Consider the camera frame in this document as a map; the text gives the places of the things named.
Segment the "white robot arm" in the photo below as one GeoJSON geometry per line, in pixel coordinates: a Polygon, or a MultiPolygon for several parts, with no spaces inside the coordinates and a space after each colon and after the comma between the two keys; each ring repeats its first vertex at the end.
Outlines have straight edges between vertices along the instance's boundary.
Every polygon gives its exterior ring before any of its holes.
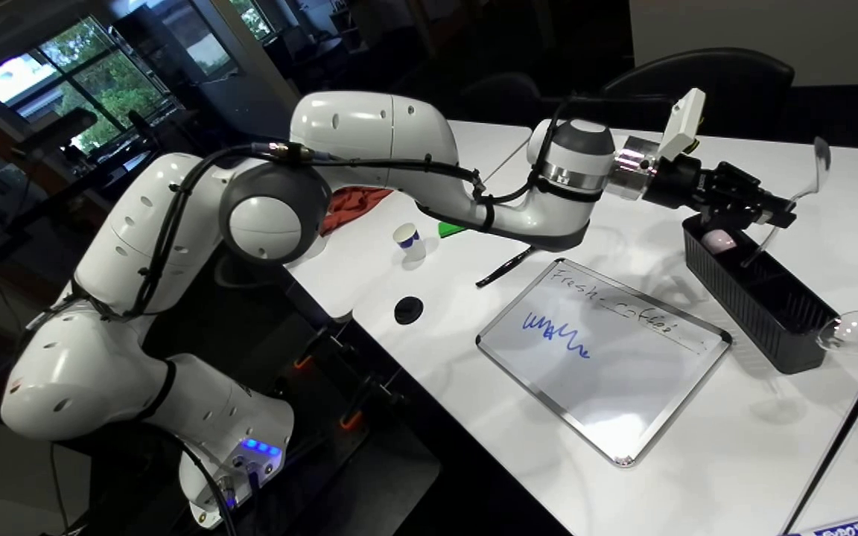
{"type": "Polygon", "coordinates": [[[151,323],[216,248],[258,265],[294,262],[344,187],[398,190],[429,217],[534,250],[580,244],[610,184],[738,230],[788,227],[788,199],[732,165],[705,169],[692,157],[702,102],[702,89],[687,89],[656,143],[617,143],[599,122],[555,114],[529,131],[529,174],[511,193],[492,193],[459,165],[438,108],[367,89],[303,95],[279,140],[206,157],[166,152],[127,184],[60,297],[29,326],[0,421],[36,442],[72,442],[108,424],[158,427],[181,446],[191,519],[219,528],[282,472],[294,412],[196,354],[143,353],[151,323]]]}

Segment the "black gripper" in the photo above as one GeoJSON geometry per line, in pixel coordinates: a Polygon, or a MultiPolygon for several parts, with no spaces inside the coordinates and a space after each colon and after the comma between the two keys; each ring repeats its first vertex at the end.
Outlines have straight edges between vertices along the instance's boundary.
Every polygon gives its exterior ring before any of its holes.
{"type": "Polygon", "coordinates": [[[714,169],[696,157],[662,160],[644,198],[668,210],[687,207],[709,217],[732,217],[741,222],[741,230],[787,230],[796,222],[796,199],[763,190],[751,174],[727,160],[714,169]]]}

